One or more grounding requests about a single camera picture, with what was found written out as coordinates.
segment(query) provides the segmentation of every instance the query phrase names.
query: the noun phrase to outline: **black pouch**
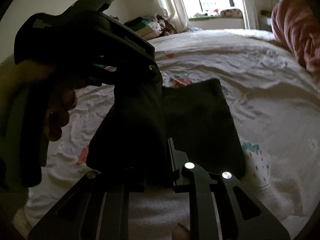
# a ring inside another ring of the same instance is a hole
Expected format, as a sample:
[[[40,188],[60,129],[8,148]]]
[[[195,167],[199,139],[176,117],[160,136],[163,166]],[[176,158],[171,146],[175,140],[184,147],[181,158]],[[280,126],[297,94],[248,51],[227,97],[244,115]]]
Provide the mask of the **black pouch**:
[[[110,175],[123,169],[146,170],[148,178],[159,182],[168,166],[161,73],[156,65],[153,78],[120,71],[115,103],[90,141],[87,165]]]
[[[245,159],[220,81],[162,88],[166,136],[206,171],[245,174]]]

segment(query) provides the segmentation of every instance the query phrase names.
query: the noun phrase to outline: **finger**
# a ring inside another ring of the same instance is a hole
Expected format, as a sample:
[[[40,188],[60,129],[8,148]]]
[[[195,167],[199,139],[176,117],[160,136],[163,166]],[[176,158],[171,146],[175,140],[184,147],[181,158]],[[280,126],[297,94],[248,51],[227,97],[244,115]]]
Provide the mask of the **finger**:
[[[61,138],[62,129],[58,126],[47,125],[44,127],[44,134],[49,141],[56,142]]]
[[[185,226],[179,223],[178,226],[173,230],[171,239],[172,240],[190,240],[190,231]]]
[[[46,116],[46,124],[49,126],[64,127],[70,120],[68,111],[63,108],[48,111]]]
[[[7,68],[0,75],[0,91],[10,98],[23,84],[44,80],[54,72],[52,66],[36,61],[24,60]]]
[[[74,90],[65,91],[62,95],[62,104],[67,111],[74,109],[77,105],[76,92]]]
[[[25,83],[36,82],[47,79],[55,70],[54,67],[43,65],[34,60],[24,60],[17,65],[23,73]]]

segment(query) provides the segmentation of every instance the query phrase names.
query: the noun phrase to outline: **metal screw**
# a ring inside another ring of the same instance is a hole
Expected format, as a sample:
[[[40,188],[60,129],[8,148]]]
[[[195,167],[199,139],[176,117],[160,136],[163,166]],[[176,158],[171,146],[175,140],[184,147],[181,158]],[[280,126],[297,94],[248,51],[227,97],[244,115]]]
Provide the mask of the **metal screw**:
[[[88,178],[88,179],[93,179],[93,178],[96,177],[96,175],[97,175],[97,173],[96,173],[95,171],[89,171],[89,172],[87,173],[87,178]]]
[[[195,167],[195,165],[193,163],[185,163],[184,166],[189,170],[191,170]]]
[[[230,179],[232,175],[230,172],[225,171],[224,173],[222,173],[222,177],[224,177],[225,179]]]

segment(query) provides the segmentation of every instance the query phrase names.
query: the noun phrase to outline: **white curtain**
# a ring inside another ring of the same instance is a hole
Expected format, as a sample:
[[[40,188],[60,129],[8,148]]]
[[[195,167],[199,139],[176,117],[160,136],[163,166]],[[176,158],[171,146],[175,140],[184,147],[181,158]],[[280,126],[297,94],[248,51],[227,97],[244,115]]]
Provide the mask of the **white curtain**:
[[[164,18],[170,22],[177,32],[183,32],[189,25],[189,18],[183,0],[158,0]]]

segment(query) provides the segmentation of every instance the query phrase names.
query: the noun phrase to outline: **bed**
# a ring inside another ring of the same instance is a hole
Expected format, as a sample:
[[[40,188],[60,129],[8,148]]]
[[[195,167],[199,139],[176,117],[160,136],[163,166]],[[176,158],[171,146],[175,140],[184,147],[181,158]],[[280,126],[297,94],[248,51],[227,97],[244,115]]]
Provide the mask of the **bed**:
[[[311,76],[290,52],[274,45],[269,32],[208,30],[150,43],[164,86],[220,80],[243,147],[256,146],[268,159],[267,186],[250,177],[252,163],[242,182],[293,239],[320,201],[320,91]],[[110,85],[89,86],[77,96],[63,137],[49,145],[41,184],[29,190],[25,213],[32,226],[90,170],[76,163],[114,102]],[[171,239],[177,223],[188,226],[188,194],[160,187],[130,194],[129,239]]]

